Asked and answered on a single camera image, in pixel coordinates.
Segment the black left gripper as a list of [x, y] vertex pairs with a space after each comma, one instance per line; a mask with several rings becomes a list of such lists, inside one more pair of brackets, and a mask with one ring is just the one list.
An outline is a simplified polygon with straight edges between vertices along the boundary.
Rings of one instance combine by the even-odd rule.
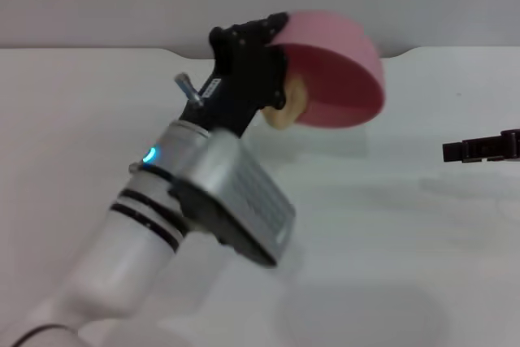
[[280, 12], [213, 28], [214, 69], [200, 90], [201, 104], [186, 104], [180, 118], [207, 131], [222, 128], [241, 136], [261, 109], [282, 110], [288, 60], [271, 42], [288, 22], [289, 13]]

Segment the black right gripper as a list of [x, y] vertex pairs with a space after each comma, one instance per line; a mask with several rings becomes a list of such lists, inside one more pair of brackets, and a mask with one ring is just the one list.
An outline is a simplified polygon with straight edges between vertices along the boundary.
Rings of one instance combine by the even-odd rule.
[[[519, 160], [519, 129], [501, 132], [504, 142], [504, 160]], [[483, 160], [502, 160], [502, 141], [500, 137], [484, 137], [443, 144], [443, 160], [445, 163], [480, 163]]]

